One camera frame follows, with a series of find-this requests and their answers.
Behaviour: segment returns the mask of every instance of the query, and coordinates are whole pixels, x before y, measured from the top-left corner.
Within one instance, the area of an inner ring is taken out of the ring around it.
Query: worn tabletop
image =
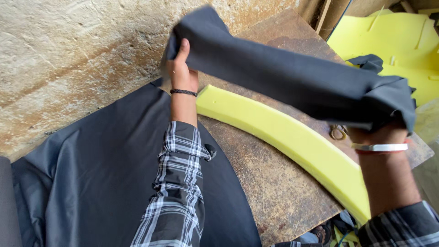
[[[293,10],[285,10],[237,37],[344,63]],[[265,95],[201,73],[199,90],[208,84],[252,98],[300,120],[358,162],[358,156],[350,148],[350,140],[331,139],[326,122],[312,119]],[[274,147],[217,120],[204,116],[199,116],[199,120],[218,142],[235,169],[252,209],[263,246],[293,240],[343,209],[319,182]],[[409,151],[412,166],[419,165],[432,155],[432,150],[414,135],[412,149]]]

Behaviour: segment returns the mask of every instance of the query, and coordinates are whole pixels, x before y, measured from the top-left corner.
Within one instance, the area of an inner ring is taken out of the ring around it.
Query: sandal
[[[326,225],[320,225],[309,232],[316,235],[319,238],[319,243],[323,246],[331,240],[331,230]]]

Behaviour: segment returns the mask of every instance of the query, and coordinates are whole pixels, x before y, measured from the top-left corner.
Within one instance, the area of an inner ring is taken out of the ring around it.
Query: plaid shirt
[[[198,129],[171,122],[165,134],[154,189],[157,193],[142,216],[131,247],[199,246],[204,225],[199,159],[211,160]],[[371,219],[359,230],[361,246],[439,246],[439,217],[426,203],[392,210]],[[297,242],[274,246],[318,246]]]
[[[199,246],[205,215],[199,160],[211,160],[215,154],[202,146],[194,126],[169,124],[153,183],[157,193],[151,197],[131,247]]]

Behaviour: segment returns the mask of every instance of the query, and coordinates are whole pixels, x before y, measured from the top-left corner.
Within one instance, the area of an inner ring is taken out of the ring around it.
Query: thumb
[[[178,51],[177,56],[175,57],[175,62],[186,62],[187,56],[189,55],[189,41],[187,39],[181,40],[180,50]]]

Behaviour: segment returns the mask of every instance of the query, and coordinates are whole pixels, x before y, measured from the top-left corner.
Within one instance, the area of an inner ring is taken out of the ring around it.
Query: blue wire
[[[347,233],[342,237],[342,239],[340,239],[340,242],[338,243],[338,247],[340,247],[340,244],[342,244],[343,239],[345,239],[346,236],[347,236],[348,234],[349,234],[349,232],[347,232]]]

